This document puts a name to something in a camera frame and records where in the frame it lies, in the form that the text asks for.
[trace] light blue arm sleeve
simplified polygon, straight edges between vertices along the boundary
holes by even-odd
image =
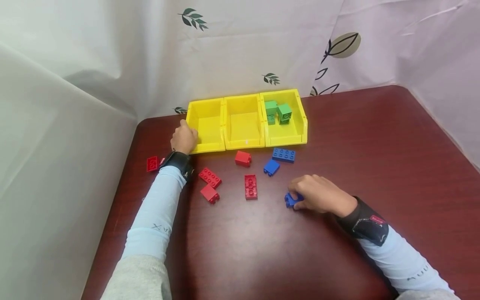
[[[127,233],[121,259],[143,254],[165,261],[180,192],[185,183],[178,168],[166,166],[160,169]]]
[[[427,260],[391,226],[388,228],[387,239],[381,247],[368,240],[358,241],[399,293],[407,290],[427,291],[438,288],[454,292],[440,277],[437,270],[432,268]]]

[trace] blue 2x2 brick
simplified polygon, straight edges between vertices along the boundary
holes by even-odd
[[[272,177],[275,172],[277,172],[278,168],[280,167],[279,163],[270,159],[264,167],[264,173],[268,174],[268,176]]]
[[[289,192],[285,195],[285,205],[287,206],[287,208],[293,207],[295,203],[300,201],[303,201],[303,196],[300,195],[299,193],[297,193],[297,200],[294,200],[292,195],[290,195]]]
[[[272,158],[274,160],[293,163],[295,161],[295,151],[282,148],[273,148]]]

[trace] hand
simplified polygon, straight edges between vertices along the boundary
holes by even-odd
[[[187,121],[180,120],[180,127],[175,129],[172,139],[170,140],[170,145],[172,146],[172,150],[188,155],[197,146],[197,140],[198,131],[190,128]]]
[[[288,185],[288,191],[296,200],[297,193],[305,199],[293,209],[311,209],[320,213],[330,212],[340,218],[350,215],[357,207],[357,199],[339,189],[330,180],[318,175],[303,175]]]

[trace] blue 2x4 brick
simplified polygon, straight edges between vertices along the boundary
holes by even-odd
[[[293,163],[295,161],[295,151],[282,148],[273,148],[272,158],[274,160]]]
[[[300,195],[299,193],[297,193],[297,197],[298,199],[294,200],[292,195],[290,195],[289,192],[285,195],[285,205],[287,206],[287,208],[291,208],[295,205],[295,203],[303,201],[303,196]]]

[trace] green bricks in bin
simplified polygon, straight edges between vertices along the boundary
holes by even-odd
[[[279,105],[276,109],[278,112],[278,120],[280,121],[280,124],[288,124],[288,121],[292,117],[292,110],[290,109],[290,106],[288,106],[287,103],[284,103],[282,105]]]
[[[265,102],[265,112],[267,113],[267,116],[272,115],[274,116],[276,114],[276,109],[277,109],[277,104],[276,101],[266,101]]]
[[[265,112],[267,114],[268,125],[275,125],[275,115],[278,114],[280,125],[288,124],[292,117],[292,110],[287,103],[277,105],[276,101],[265,102]]]
[[[265,102],[265,112],[267,113],[268,125],[275,125],[275,113],[277,110],[276,101]]]

